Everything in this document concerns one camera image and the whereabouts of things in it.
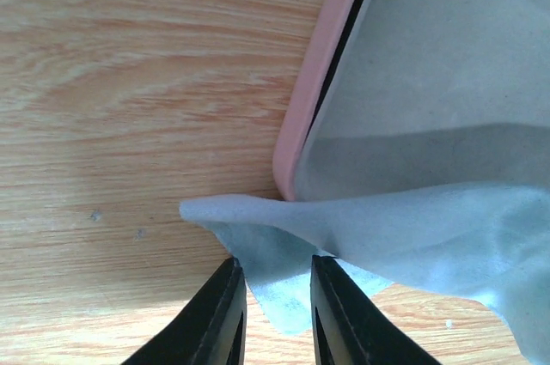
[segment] microfiber cloth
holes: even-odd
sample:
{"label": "microfiber cloth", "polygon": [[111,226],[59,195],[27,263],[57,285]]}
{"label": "microfiber cloth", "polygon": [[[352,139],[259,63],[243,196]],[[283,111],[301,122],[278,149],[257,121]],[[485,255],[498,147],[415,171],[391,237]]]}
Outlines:
{"label": "microfiber cloth", "polygon": [[367,295],[479,301],[550,363],[550,0],[364,0],[296,166],[296,203],[184,201],[283,333],[312,254]]}
{"label": "microfiber cloth", "polygon": [[187,200],[180,213],[241,261],[279,329],[310,325],[308,267],[323,249],[351,263],[342,265],[368,294],[395,281],[481,302],[533,364],[550,363],[546,190],[458,184],[316,202],[226,195]]}

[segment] wooden table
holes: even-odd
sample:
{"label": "wooden table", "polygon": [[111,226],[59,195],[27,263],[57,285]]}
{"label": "wooden table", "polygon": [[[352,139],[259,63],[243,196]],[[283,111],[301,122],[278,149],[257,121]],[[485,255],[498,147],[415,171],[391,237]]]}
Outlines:
{"label": "wooden table", "polygon": [[[275,198],[278,129],[323,0],[0,0],[0,363],[119,363],[227,256],[183,198]],[[249,296],[247,363],[314,362]],[[446,364],[526,363],[480,305],[382,310]]]}

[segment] black plastic jaw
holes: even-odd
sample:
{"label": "black plastic jaw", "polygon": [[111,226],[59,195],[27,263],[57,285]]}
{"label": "black plastic jaw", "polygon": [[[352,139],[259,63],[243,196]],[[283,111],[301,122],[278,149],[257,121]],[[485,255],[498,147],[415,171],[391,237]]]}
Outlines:
{"label": "black plastic jaw", "polygon": [[394,326],[330,257],[314,256],[311,311],[320,365],[439,365]]}
{"label": "black plastic jaw", "polygon": [[225,260],[160,333],[123,365],[242,365],[247,289],[236,258]]}
{"label": "black plastic jaw", "polygon": [[[123,365],[242,365],[246,286],[225,260],[178,316]],[[318,365],[440,365],[394,326],[334,258],[314,256],[311,313]]]}

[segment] light blue cloth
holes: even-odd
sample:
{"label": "light blue cloth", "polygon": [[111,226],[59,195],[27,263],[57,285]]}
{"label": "light blue cloth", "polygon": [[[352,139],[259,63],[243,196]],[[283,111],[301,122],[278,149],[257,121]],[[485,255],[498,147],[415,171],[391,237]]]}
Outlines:
{"label": "light blue cloth", "polygon": [[533,364],[550,363],[546,190],[459,184],[294,203],[226,195],[187,200],[180,213],[212,229],[241,261],[264,312],[283,332],[311,325],[309,264],[323,249],[365,269],[342,264],[368,295],[395,281],[483,303]]}

